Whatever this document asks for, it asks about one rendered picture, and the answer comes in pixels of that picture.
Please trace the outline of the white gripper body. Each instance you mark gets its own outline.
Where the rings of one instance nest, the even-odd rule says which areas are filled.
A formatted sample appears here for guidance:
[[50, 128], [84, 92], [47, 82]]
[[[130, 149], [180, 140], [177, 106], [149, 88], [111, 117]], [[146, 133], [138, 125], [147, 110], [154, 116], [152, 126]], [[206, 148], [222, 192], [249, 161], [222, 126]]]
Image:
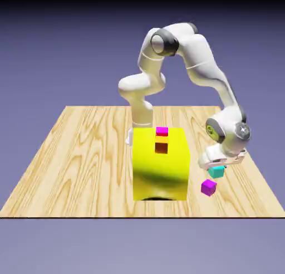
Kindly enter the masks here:
[[233, 154], [225, 151], [222, 144], [215, 144], [206, 148], [205, 152], [200, 156], [198, 164], [202, 169], [210, 169], [213, 167], [227, 167], [239, 164], [242, 160], [243, 150], [238, 154]]

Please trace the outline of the small teal cube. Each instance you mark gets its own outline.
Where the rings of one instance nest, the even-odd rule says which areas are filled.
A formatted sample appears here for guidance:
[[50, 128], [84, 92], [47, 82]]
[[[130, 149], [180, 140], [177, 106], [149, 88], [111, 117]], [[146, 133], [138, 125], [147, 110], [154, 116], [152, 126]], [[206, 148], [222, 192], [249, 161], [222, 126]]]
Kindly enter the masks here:
[[225, 166], [212, 167], [208, 169], [209, 175], [213, 179], [222, 178], [224, 176]]

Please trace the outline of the small purple cube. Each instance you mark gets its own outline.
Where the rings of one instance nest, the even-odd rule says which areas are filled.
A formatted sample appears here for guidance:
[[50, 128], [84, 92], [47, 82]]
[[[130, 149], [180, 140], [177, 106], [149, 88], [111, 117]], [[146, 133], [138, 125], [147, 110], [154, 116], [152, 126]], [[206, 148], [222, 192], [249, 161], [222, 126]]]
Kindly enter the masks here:
[[210, 179], [206, 179], [201, 184], [201, 192], [210, 197], [211, 195], [213, 195], [215, 193], [216, 187], [217, 187], [216, 182], [214, 182]]

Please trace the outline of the small orange cube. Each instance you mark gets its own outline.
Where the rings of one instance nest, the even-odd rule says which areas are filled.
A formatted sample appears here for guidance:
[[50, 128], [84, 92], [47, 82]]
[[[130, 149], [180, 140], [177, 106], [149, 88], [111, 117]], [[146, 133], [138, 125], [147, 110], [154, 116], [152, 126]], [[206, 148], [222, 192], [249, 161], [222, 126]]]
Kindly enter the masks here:
[[156, 136], [155, 137], [155, 152], [158, 154], [167, 154], [168, 153], [168, 136]]

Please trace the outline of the large yellow box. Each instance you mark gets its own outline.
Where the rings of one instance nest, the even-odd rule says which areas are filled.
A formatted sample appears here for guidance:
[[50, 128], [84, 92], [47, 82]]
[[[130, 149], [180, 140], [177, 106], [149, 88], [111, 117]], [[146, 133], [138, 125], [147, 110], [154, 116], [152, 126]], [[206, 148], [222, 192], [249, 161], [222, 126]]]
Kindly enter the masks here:
[[133, 199], [186, 200], [190, 151], [182, 128], [169, 128], [167, 154], [155, 152], [155, 128], [135, 128], [132, 143]]

